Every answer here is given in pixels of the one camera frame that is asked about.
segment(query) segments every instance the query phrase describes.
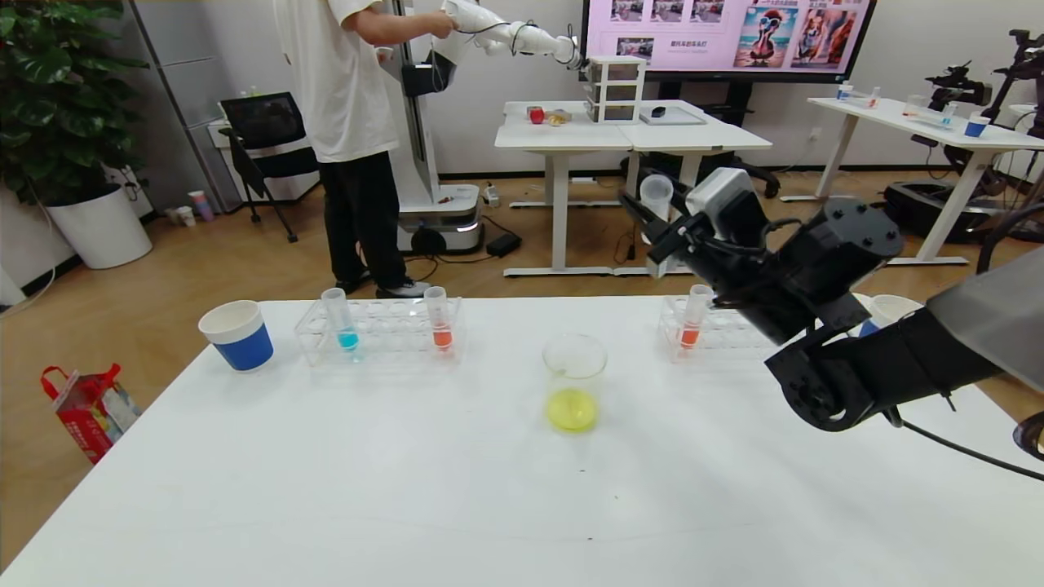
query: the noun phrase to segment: white planter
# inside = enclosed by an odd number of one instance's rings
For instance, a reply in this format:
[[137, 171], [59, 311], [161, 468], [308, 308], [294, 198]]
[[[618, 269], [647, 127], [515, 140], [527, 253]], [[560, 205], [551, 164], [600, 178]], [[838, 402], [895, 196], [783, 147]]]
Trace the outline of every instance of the white planter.
[[90, 202], [48, 206], [47, 212], [92, 269], [129, 263], [152, 250], [122, 187]]

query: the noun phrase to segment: small cup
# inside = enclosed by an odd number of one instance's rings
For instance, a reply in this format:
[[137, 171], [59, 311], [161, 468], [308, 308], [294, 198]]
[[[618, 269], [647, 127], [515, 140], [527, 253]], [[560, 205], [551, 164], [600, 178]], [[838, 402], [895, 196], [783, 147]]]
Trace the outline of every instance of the small cup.
[[609, 355], [597, 339], [564, 334], [544, 347], [548, 381], [547, 419], [565, 432], [586, 432], [598, 422], [598, 395]]
[[179, 208], [177, 215], [182, 217], [182, 221], [185, 222], [186, 227], [195, 226], [195, 215], [192, 213], [192, 209], [188, 206], [182, 206]]
[[199, 332], [236, 371], [254, 371], [275, 354], [257, 302], [229, 302], [199, 319]]
[[670, 199], [674, 195], [674, 183], [666, 175], [652, 174], [642, 182], [638, 193], [642, 206], [648, 208], [662, 220], [670, 220]]
[[977, 112], [968, 118], [968, 126], [965, 127], [965, 135], [969, 137], [981, 137], [982, 131], [990, 125], [990, 119]]
[[914, 313], [923, 307], [922, 304], [901, 296], [875, 296], [870, 307], [867, 308], [870, 310], [870, 320], [862, 323], [859, 336], [867, 336], [882, 328], [887, 328], [902, 320], [906, 314]]

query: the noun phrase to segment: test tube rack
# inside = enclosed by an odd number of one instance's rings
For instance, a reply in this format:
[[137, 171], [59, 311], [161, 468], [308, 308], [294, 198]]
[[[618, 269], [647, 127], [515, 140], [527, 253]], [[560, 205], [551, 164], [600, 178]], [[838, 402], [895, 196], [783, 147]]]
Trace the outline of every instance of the test tube rack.
[[699, 328], [696, 345], [682, 346], [682, 324], [685, 321], [685, 296], [667, 296], [660, 309], [660, 334], [671, 362], [706, 362], [767, 358], [776, 348], [736, 310], [709, 309]]
[[293, 333], [313, 368], [367, 366], [395, 371], [426, 370], [457, 365], [466, 348], [462, 300], [449, 300], [453, 344], [435, 347], [424, 300], [349, 300], [359, 337], [354, 350], [343, 349], [327, 321], [322, 300], [313, 303]]
[[939, 112], [931, 110], [930, 108], [920, 105], [907, 104], [903, 110], [903, 116], [916, 122], [927, 124], [928, 126], [933, 126], [943, 131], [964, 128], [968, 124], [967, 118], [960, 118], [952, 114], [948, 115], [945, 112]]
[[865, 92], [856, 92], [853, 90], [849, 92], [849, 97], [845, 101], [852, 105], [864, 108], [867, 110], [874, 110], [881, 101], [881, 96], [879, 92], [868, 94]]

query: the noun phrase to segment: white robotic arm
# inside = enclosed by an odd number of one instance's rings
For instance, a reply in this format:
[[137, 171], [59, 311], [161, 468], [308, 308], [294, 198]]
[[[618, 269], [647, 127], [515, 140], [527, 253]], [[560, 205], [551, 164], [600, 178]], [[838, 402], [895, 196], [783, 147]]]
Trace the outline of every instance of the white robotic arm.
[[569, 69], [585, 65], [575, 37], [551, 37], [532, 23], [508, 22], [475, 0], [445, 0], [443, 10], [456, 23], [457, 32], [436, 40], [434, 52], [453, 64], [459, 63], [474, 41], [489, 55], [548, 55]]

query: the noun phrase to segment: power adapter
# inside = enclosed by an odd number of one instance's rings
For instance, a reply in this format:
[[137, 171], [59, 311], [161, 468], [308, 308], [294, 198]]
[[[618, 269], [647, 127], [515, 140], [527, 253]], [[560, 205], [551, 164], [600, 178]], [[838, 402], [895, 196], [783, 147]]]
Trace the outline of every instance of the power adapter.
[[494, 257], [504, 257], [519, 246], [522, 246], [522, 239], [517, 234], [502, 234], [485, 245], [485, 253]]

